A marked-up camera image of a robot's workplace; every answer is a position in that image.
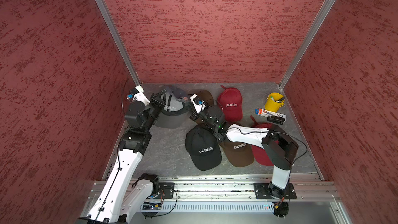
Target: cap strap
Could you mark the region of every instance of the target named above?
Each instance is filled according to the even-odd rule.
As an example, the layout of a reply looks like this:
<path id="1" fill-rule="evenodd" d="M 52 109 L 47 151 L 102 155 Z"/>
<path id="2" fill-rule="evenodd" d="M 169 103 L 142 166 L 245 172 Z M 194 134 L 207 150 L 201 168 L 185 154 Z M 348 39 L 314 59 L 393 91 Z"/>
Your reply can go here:
<path id="1" fill-rule="evenodd" d="M 252 115 L 250 115 L 251 120 L 254 122 L 254 124 L 258 124 L 257 121 L 254 119 Z"/>

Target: red baseball cap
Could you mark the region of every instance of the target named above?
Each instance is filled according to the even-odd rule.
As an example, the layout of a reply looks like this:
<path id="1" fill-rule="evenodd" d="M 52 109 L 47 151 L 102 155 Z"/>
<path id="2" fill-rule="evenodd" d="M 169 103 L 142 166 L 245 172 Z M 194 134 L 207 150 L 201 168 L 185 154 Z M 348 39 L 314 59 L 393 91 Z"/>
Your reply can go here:
<path id="1" fill-rule="evenodd" d="M 253 128 L 270 128 L 272 126 L 271 123 L 263 123 L 259 124 L 257 121 L 254 119 L 253 116 L 250 116 L 251 119 L 254 122 L 254 125 L 252 126 Z M 266 165 L 266 166 L 273 166 L 273 163 L 269 159 L 266 151 L 258 146 L 251 146 L 251 149 L 253 150 L 253 156 L 256 159 L 256 161 L 261 164 L 261 165 Z"/>
<path id="2" fill-rule="evenodd" d="M 217 102 L 222 107 L 222 111 L 225 115 L 225 120 L 228 122 L 240 121 L 243 117 L 242 114 L 242 95 L 240 91 L 234 87 L 226 88 L 224 92 L 220 94 Z"/>

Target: textured red wall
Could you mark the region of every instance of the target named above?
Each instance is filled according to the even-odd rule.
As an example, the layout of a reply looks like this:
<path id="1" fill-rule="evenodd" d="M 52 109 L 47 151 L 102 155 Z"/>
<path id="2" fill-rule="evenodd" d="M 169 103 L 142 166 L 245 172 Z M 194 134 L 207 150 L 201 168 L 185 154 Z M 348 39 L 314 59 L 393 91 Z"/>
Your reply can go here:
<path id="1" fill-rule="evenodd" d="M 324 0 L 106 0 L 143 82 L 279 82 Z"/>
<path id="2" fill-rule="evenodd" d="M 337 0 L 285 87 L 355 223 L 397 223 L 398 0 Z"/>
<path id="3" fill-rule="evenodd" d="M 75 222 L 127 76 L 94 0 L 0 0 L 1 223 Z"/>

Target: black bracket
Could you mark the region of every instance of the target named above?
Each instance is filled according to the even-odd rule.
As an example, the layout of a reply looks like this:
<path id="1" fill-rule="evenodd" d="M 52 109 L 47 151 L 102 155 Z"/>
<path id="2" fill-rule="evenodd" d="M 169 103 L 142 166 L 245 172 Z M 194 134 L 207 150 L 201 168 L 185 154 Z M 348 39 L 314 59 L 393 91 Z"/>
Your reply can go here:
<path id="1" fill-rule="evenodd" d="M 163 199 L 172 199 L 173 198 L 174 191 L 171 189 L 174 189 L 174 183 L 160 182 L 159 189 L 163 190 L 163 193 L 164 193 L 162 195 Z M 147 199 L 160 199 L 160 194 L 158 194 L 156 197 L 153 197 L 153 198 L 148 197 Z"/>
<path id="2" fill-rule="evenodd" d="M 254 193 L 256 194 L 256 199 L 279 200 L 280 198 L 276 198 L 275 196 L 271 195 L 271 191 L 268 190 L 268 185 L 269 183 L 254 183 Z M 291 183 L 286 185 L 285 191 L 285 200 L 289 199 L 297 199 L 296 191 Z"/>

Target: cap brim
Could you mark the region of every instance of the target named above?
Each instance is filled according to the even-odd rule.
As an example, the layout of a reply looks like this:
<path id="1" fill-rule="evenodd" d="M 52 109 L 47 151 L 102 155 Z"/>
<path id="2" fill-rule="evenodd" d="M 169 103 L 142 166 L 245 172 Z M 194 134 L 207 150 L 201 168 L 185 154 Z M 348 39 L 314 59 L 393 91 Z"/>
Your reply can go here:
<path id="1" fill-rule="evenodd" d="M 191 154 L 190 156 L 195 167 L 201 171 L 206 171 L 217 167 L 221 163 L 222 159 L 220 147 L 218 145 L 214 147 L 213 152 L 205 156 L 195 156 Z"/>
<path id="2" fill-rule="evenodd" d="M 247 144 L 245 149 L 240 152 L 234 152 L 232 150 L 225 149 L 224 147 L 222 147 L 222 149 L 224 150 L 228 161 L 235 167 L 245 167 L 254 162 L 253 152 L 249 144 Z"/>
<path id="3" fill-rule="evenodd" d="M 161 113 L 155 122 L 155 126 L 162 128 L 178 128 L 189 118 L 189 112 L 177 116 L 167 116 Z"/>

